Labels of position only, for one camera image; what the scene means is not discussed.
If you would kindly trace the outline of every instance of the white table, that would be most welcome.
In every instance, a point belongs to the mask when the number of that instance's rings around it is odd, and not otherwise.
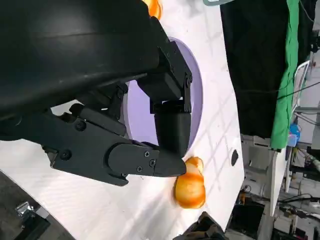
[[[114,186],[51,169],[37,144],[0,142],[0,169],[38,201],[77,240],[172,239],[207,211],[226,228],[244,180],[236,97],[228,73],[220,8],[201,0],[163,0],[161,23],[192,50],[202,74],[203,113],[185,159],[204,161],[206,203],[182,209],[173,200],[175,178],[129,175]],[[236,149],[239,159],[231,165]]]

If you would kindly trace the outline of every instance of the black cloth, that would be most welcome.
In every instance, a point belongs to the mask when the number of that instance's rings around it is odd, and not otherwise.
[[[310,9],[313,9],[314,18],[314,6],[310,6]],[[277,91],[287,68],[287,1],[235,0],[222,5],[220,10],[229,73],[237,100],[240,132],[270,138]],[[300,9],[300,18],[303,14],[304,11]],[[310,52],[308,36],[311,34],[311,21],[303,19],[304,23],[298,29],[298,39],[301,41],[301,51],[298,53],[300,63],[304,62]]]

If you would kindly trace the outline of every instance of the wire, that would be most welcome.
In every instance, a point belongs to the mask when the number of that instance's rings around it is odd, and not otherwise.
[[[303,90],[305,90],[305,89],[311,88],[311,87],[313,87],[313,86],[315,86],[315,85],[318,85],[318,84],[320,84],[320,81],[318,81],[318,82],[316,82],[316,83],[314,83],[314,84],[311,84],[310,86],[306,86],[306,87],[304,87],[304,88],[301,88],[300,90],[297,90],[297,91],[294,91],[294,92],[292,92],[292,93],[289,93],[289,94],[287,94],[287,95],[278,97],[277,100],[286,98],[286,97],[288,97],[288,96],[291,96],[291,95],[293,95],[293,94],[296,94],[296,93],[298,93],[298,92],[301,92],[301,91],[303,91]]]
[[[248,193],[251,193],[251,190],[252,190],[252,188],[251,188],[250,185],[244,185],[244,187],[240,190],[240,192],[245,192],[245,193],[248,194]]]
[[[317,112],[314,112],[314,113],[311,113],[311,112],[298,112],[299,114],[305,114],[305,115],[317,115],[317,114],[320,114],[320,113],[317,113]]]
[[[304,11],[304,13],[305,13],[305,15],[307,16],[307,18],[308,18],[311,22],[313,22],[314,24],[320,26],[319,23],[317,23],[316,21],[314,21],[314,20],[311,19],[311,17],[309,16],[307,10],[305,9],[305,6],[304,6],[304,4],[302,3],[302,1],[299,0],[299,2],[300,2],[300,5],[301,5],[301,7],[302,7],[302,9],[303,9],[303,11]]]
[[[306,121],[306,122],[309,123],[309,124],[312,124],[312,125],[315,125],[315,126],[320,126],[320,123],[315,122],[315,121],[313,121],[312,119],[310,119],[310,118],[308,118],[308,117],[306,117],[306,116],[302,116],[302,115],[297,114],[297,113],[295,113],[295,112],[294,112],[294,115],[296,115],[298,118]]]
[[[303,194],[299,194],[297,196],[293,196],[293,197],[290,197],[290,198],[283,199],[283,200],[281,200],[279,202],[280,203],[287,203],[288,200],[292,200],[292,199],[295,199],[295,198],[297,198],[297,200],[298,200],[298,199],[301,199],[301,198],[298,198],[298,197],[305,196],[305,195],[309,195],[311,198],[313,198],[313,196],[310,193],[303,193]]]
[[[245,90],[237,89],[237,88],[235,88],[235,89],[237,92],[241,92],[241,93],[272,94],[272,93],[277,93],[283,89],[286,89],[289,86],[291,80],[288,81],[286,86],[279,88],[278,90],[263,91],[263,90],[255,90],[255,89],[245,89]]]
[[[298,199],[293,199],[293,200],[288,200],[285,202],[280,202],[282,204],[288,204],[288,203],[292,203],[292,202],[303,202],[306,200],[315,200],[315,201],[319,201],[320,197],[302,197],[302,198],[298,198]]]

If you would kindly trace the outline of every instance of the purple circle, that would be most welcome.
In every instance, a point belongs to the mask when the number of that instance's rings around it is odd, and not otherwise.
[[[176,42],[188,67],[192,72],[191,95],[191,129],[188,148],[192,145],[200,125],[203,107],[203,87],[199,66],[191,50],[180,40],[169,37]],[[124,122],[131,139],[158,145],[154,114],[150,114],[150,99],[140,89],[135,80],[129,82],[129,91],[123,101]]]

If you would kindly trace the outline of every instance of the green fabric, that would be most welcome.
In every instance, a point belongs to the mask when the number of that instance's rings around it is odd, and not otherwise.
[[[298,65],[298,25],[299,0],[286,0],[289,8],[289,21],[285,41],[287,69],[285,70],[278,92],[278,98],[293,93],[294,76]],[[283,149],[287,146],[289,127],[292,116],[293,95],[283,97],[276,102],[270,146]]]

